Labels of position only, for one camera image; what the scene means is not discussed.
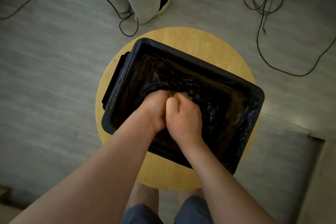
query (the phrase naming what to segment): shoe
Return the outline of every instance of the shoe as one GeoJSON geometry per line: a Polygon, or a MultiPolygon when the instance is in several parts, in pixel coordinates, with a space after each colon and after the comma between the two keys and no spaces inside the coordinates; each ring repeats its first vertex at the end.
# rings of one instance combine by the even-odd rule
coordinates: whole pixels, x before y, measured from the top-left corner
{"type": "Polygon", "coordinates": [[[163,14],[168,9],[169,5],[170,5],[170,0],[160,0],[160,8],[157,11],[157,13],[153,16],[153,18],[163,14]]]}

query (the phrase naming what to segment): wooden tabletop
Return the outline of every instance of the wooden tabletop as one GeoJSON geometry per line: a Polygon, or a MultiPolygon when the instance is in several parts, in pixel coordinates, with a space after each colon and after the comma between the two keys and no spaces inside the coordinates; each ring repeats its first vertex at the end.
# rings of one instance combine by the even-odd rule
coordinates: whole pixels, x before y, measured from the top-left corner
{"type": "MultiPolygon", "coordinates": [[[[125,52],[131,51],[139,38],[150,38],[186,52],[215,66],[225,69],[245,80],[255,83],[254,77],[242,57],[223,40],[207,32],[185,27],[161,28],[139,36],[118,52],[101,78],[96,98],[96,122],[101,141],[105,143],[111,135],[102,128],[102,99],[114,70],[125,52]]],[[[258,121],[247,143],[242,158],[250,148],[258,127],[258,121]]],[[[195,172],[153,153],[147,152],[137,181],[153,188],[165,190],[186,190],[200,188],[195,172]]]]}

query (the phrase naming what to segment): power cord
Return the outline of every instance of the power cord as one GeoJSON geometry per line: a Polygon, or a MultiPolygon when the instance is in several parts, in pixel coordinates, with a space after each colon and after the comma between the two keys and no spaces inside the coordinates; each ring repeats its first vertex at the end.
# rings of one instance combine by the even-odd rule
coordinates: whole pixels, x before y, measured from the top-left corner
{"type": "Polygon", "coordinates": [[[277,5],[273,10],[271,10],[271,6],[273,4],[273,1],[274,0],[271,0],[270,3],[269,3],[269,7],[268,7],[268,10],[266,10],[266,3],[267,3],[268,0],[263,0],[263,3],[261,5],[259,5],[255,0],[252,0],[252,3],[253,3],[253,6],[254,7],[250,7],[247,3],[246,3],[246,0],[243,0],[244,4],[246,5],[246,7],[248,9],[251,9],[251,10],[256,10],[259,14],[261,14],[261,22],[260,22],[260,25],[259,25],[259,28],[258,28],[258,33],[257,33],[257,48],[258,48],[258,52],[259,52],[259,55],[261,56],[261,58],[263,59],[263,61],[271,68],[275,69],[275,70],[278,70],[280,72],[283,72],[283,73],[286,73],[286,74],[289,74],[289,75],[292,75],[292,76],[297,76],[297,77],[302,77],[302,76],[306,76],[308,74],[310,74],[317,66],[318,62],[320,61],[321,57],[332,47],[332,45],[335,43],[336,41],[336,37],[334,38],[334,40],[331,42],[331,44],[324,50],[324,52],[321,53],[321,55],[318,57],[317,61],[315,62],[315,64],[313,65],[312,69],[310,69],[307,73],[305,74],[292,74],[292,73],[288,73],[286,71],[283,71],[281,69],[278,69],[272,65],[270,65],[264,58],[264,56],[262,55],[261,51],[260,51],[260,48],[259,48],[259,33],[260,33],[260,29],[262,28],[264,34],[266,34],[266,30],[265,30],[265,22],[268,18],[268,16],[272,13],[275,13],[276,11],[278,11],[281,6],[283,5],[284,3],[284,0],[281,0],[279,5],[277,5]]]}
{"type": "MultiPolygon", "coordinates": [[[[12,14],[6,16],[6,17],[2,17],[2,18],[0,18],[0,21],[3,21],[3,20],[6,20],[6,19],[9,19],[9,18],[13,17],[13,16],[14,16],[15,14],[17,14],[17,13],[24,7],[24,6],[26,6],[30,1],[31,1],[31,0],[27,0],[27,1],[24,2],[22,5],[20,5],[20,7],[19,7],[18,9],[16,9],[16,11],[15,11],[14,13],[12,13],[12,14]]],[[[134,13],[131,13],[130,11],[128,11],[129,15],[126,16],[126,17],[123,17],[123,18],[122,18],[122,17],[119,15],[118,11],[115,9],[114,5],[113,5],[109,0],[107,0],[107,1],[112,5],[112,7],[114,8],[115,12],[118,14],[119,18],[122,20],[122,21],[119,23],[119,29],[120,29],[121,33],[123,33],[125,36],[129,36],[129,37],[135,35],[135,34],[137,33],[137,31],[138,31],[138,28],[139,28],[139,22],[137,22],[136,31],[135,31],[135,33],[132,34],[132,35],[127,35],[127,34],[125,34],[125,33],[122,31],[122,29],[121,29],[121,23],[124,22],[124,21],[126,21],[127,19],[129,19],[134,13]]]]}

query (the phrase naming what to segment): black tub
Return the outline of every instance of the black tub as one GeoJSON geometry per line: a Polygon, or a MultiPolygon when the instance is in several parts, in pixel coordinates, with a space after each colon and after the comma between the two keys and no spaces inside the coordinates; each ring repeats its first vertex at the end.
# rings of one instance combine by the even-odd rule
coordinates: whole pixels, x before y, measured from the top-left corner
{"type": "MultiPolygon", "coordinates": [[[[226,169],[234,174],[264,101],[258,86],[194,56],[151,39],[137,40],[121,56],[103,97],[101,124],[113,134],[156,90],[187,92],[202,112],[202,136],[226,169]]],[[[167,129],[149,152],[191,168],[167,129]]]]}

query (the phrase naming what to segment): person's right arm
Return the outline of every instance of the person's right arm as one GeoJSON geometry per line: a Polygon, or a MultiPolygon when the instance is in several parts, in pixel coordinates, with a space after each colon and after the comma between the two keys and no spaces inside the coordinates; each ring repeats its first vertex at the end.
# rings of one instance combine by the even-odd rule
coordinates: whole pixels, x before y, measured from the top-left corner
{"type": "Polygon", "coordinates": [[[198,105],[177,96],[167,100],[167,129],[195,170],[214,223],[276,223],[204,143],[198,105]]]}

